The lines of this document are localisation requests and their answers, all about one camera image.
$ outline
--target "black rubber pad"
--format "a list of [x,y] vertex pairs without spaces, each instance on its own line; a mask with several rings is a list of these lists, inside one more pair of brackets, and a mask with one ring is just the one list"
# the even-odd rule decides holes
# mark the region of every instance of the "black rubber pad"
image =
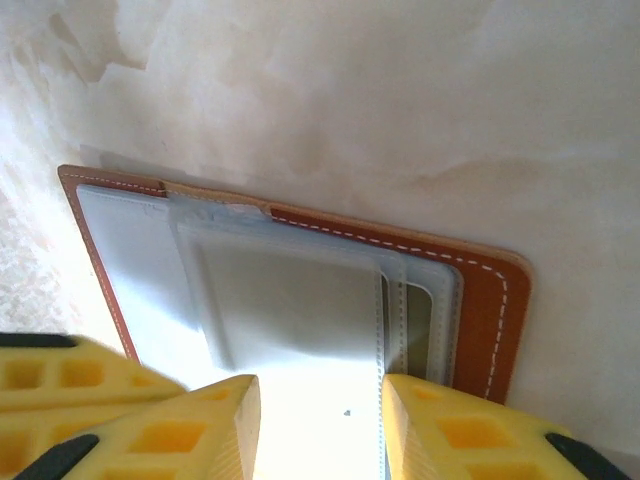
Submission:
[[81,435],[51,447],[14,480],[62,480],[95,447],[97,435]]
[[78,343],[57,333],[0,333],[0,348],[72,348]]
[[631,480],[586,443],[559,433],[547,433],[545,438],[588,480]]

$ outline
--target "marble wall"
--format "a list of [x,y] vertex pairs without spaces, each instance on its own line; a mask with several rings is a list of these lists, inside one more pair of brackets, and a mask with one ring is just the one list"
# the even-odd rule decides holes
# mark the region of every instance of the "marble wall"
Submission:
[[4,2],[3,321],[117,343],[55,176],[89,146],[523,253],[511,405],[638,452],[639,24],[633,0]]

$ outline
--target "brown leather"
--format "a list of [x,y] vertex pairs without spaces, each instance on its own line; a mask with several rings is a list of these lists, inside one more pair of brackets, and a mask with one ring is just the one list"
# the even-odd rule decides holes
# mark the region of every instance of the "brown leather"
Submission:
[[75,187],[101,185],[154,196],[184,195],[204,200],[254,205],[275,221],[353,241],[416,255],[455,267],[464,293],[453,386],[504,403],[531,296],[527,262],[517,254],[436,235],[378,225],[231,192],[204,189],[85,167],[60,167],[60,178],[87,243],[105,297],[128,354],[135,350],[104,268],[82,218]]
[[133,347],[129,330],[124,322],[122,312],[118,306],[118,301],[116,300],[116,296],[111,288],[109,277],[102,265],[98,250],[96,249],[93,239],[91,238],[91,234],[89,233],[89,229],[87,228],[87,223],[84,219],[84,215],[82,214],[80,202],[78,201],[76,188],[78,185],[95,185],[98,187],[115,188],[134,193],[144,193],[154,197],[164,197],[166,196],[164,186],[162,185],[162,182],[158,180],[134,177],[123,173],[108,172],[92,168],[76,167],[74,165],[60,166],[58,168],[58,176],[62,183],[62,188],[67,195],[67,199],[69,200],[73,216],[80,228],[82,239],[87,246],[91,263],[96,271],[98,282],[100,283],[102,293],[104,294],[107,306],[109,307],[109,312],[111,312],[111,317],[116,325],[116,330],[118,331],[118,335],[122,341],[124,351],[128,357],[138,360],[136,349]]

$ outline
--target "wallet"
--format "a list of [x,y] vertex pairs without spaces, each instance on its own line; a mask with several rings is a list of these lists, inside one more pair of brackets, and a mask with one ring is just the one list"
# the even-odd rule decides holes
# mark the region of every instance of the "wallet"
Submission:
[[521,256],[169,180],[58,172],[126,354],[189,388],[258,374],[270,441],[256,478],[273,465],[282,477],[283,449],[291,472],[309,471],[311,451],[314,465],[335,459],[317,478],[384,478],[385,373],[504,403],[532,289]]

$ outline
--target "square holes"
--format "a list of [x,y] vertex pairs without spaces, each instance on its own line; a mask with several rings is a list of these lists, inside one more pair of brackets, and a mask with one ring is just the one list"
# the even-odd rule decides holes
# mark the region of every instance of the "square holes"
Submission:
[[488,463],[467,465],[473,480],[548,480],[532,463]]
[[44,377],[44,364],[33,360],[13,360],[4,366],[4,388],[28,390],[38,388]]
[[16,474],[29,464],[29,432],[0,431],[0,475]]
[[445,417],[436,420],[438,428],[453,448],[513,447],[515,440],[491,417]]
[[187,453],[206,430],[205,423],[162,422],[146,427],[129,447],[131,453]]
[[104,381],[104,368],[93,360],[66,360],[60,367],[62,387],[95,387]]

